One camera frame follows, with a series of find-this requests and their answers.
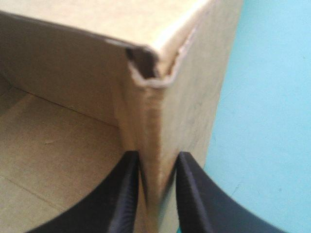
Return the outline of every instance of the light blue wall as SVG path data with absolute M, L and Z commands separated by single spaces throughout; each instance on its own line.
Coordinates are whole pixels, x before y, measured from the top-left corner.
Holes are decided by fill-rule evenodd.
M 311 233 L 311 0 L 245 0 L 205 169 L 261 218 Z

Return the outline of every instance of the brown cardboard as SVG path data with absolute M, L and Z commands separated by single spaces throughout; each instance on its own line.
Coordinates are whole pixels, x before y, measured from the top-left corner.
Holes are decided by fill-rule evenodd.
M 241 3 L 0 2 L 0 73 L 19 88 L 0 79 L 0 176 L 53 204 L 32 226 L 138 150 L 136 232 L 177 230 L 173 165 L 180 150 L 203 165 Z

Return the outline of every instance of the box floor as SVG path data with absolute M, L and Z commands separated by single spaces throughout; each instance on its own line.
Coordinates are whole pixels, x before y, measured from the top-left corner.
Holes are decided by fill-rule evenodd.
M 0 232 L 24 232 L 70 208 L 120 157 L 117 127 L 9 89 L 0 95 Z

